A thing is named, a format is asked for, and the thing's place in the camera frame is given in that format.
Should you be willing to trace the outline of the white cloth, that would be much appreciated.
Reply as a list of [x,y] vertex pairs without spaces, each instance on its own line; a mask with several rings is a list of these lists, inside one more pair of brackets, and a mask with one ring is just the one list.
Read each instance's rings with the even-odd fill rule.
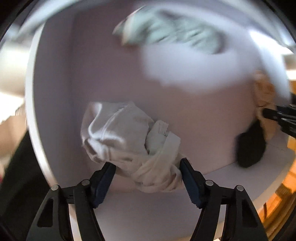
[[90,102],[81,125],[82,145],[96,163],[110,162],[145,193],[182,186],[181,139],[130,102]]

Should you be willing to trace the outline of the light green cloth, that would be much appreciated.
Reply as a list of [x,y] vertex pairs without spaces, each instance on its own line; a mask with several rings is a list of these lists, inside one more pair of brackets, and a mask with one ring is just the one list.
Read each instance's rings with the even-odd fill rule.
[[206,54],[223,47],[222,33],[197,18],[142,6],[129,14],[113,30],[123,46],[180,43]]

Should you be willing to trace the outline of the black soft item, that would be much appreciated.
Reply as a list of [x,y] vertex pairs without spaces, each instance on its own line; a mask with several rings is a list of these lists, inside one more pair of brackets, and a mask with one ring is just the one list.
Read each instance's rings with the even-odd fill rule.
[[243,168],[258,163],[264,155],[266,141],[259,120],[255,120],[247,129],[236,138],[235,160]]

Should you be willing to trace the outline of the beige cloth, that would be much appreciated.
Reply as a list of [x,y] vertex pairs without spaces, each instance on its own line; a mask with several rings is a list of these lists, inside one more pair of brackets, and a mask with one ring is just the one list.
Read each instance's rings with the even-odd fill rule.
[[262,111],[264,108],[276,110],[276,105],[274,104],[276,92],[269,77],[259,70],[254,74],[253,94],[256,105],[256,117],[263,129],[264,139],[268,142],[273,138],[278,124],[276,121],[264,118]]

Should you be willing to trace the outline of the white open drawer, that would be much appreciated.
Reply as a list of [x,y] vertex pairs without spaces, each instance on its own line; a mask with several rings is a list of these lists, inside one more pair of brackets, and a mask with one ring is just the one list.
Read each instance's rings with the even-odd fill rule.
[[[122,47],[112,32],[141,6],[205,21],[222,49],[204,54],[182,44]],[[290,103],[284,49],[295,50],[295,17],[275,1],[44,1],[22,25],[33,34],[26,80],[28,124],[49,184],[77,185],[101,168],[82,147],[90,102],[132,101],[181,139],[180,152],[206,179],[242,185],[260,210],[294,159],[281,131],[249,168],[234,158],[235,139],[253,119],[252,82],[265,72],[278,105]]]

